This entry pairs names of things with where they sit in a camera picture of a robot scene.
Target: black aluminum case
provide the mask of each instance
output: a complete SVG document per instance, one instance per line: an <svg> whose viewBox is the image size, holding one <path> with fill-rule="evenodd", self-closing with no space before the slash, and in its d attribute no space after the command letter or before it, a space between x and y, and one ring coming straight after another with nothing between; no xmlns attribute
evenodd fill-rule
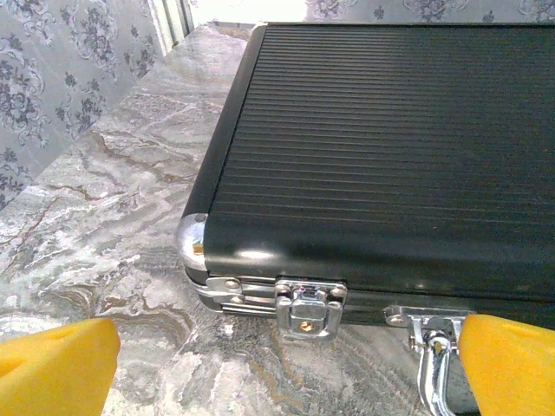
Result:
<svg viewBox="0 0 555 416"><path fill-rule="evenodd" d="M343 281L347 322L555 328L554 68L552 26L256 28L184 213L209 214L189 276Z"/></svg>

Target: gray marble surface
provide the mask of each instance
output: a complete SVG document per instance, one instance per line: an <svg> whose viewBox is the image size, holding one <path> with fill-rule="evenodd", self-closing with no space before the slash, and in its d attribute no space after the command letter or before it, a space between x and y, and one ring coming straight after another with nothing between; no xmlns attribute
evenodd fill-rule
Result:
<svg viewBox="0 0 555 416"><path fill-rule="evenodd" d="M424 415L404 330L284 341L204 309L173 234L245 48L197 29L0 212L0 341L112 318L105 415ZM455 377L454 407L473 407Z"/></svg>

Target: chrome latch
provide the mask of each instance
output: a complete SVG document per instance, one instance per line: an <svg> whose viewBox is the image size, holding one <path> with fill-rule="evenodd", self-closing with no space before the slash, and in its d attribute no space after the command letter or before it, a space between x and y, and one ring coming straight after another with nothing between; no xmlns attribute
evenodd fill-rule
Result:
<svg viewBox="0 0 555 416"><path fill-rule="evenodd" d="M345 284L279 279L275 295L277 326L287 335L318 340L337 335L347 299Z"/></svg>
<svg viewBox="0 0 555 416"><path fill-rule="evenodd" d="M451 353L459 353L462 323L474 312L405 306L391 306L384 312L388 325L408 329L408 345L420 353L418 391L422 404L434 416L454 416L447 405L449 361Z"/></svg>

